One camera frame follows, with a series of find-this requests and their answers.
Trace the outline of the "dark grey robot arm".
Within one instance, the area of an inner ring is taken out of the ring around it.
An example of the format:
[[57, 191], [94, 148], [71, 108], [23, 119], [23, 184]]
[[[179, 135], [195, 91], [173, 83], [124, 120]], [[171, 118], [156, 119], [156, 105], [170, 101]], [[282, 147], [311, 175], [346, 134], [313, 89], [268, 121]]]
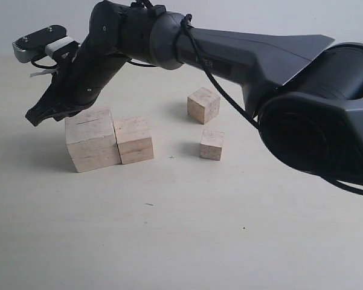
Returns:
[[363, 195], [363, 43], [335, 43], [322, 34], [274, 36], [206, 30], [190, 14], [150, 1], [98, 2], [82, 42], [50, 25], [13, 43], [20, 63], [49, 57], [52, 79], [26, 113], [34, 126], [90, 108], [130, 63], [201, 69], [241, 86], [233, 107], [287, 166]]

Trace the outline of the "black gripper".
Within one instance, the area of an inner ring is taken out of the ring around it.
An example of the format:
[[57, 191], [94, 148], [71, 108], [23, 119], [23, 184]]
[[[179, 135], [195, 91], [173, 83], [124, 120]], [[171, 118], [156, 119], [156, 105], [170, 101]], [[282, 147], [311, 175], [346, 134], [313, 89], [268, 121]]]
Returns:
[[103, 51], [87, 36], [71, 63], [59, 72], [52, 89], [27, 111], [25, 118], [38, 126], [47, 119], [61, 121], [89, 109], [103, 88], [130, 58], [112, 48]]

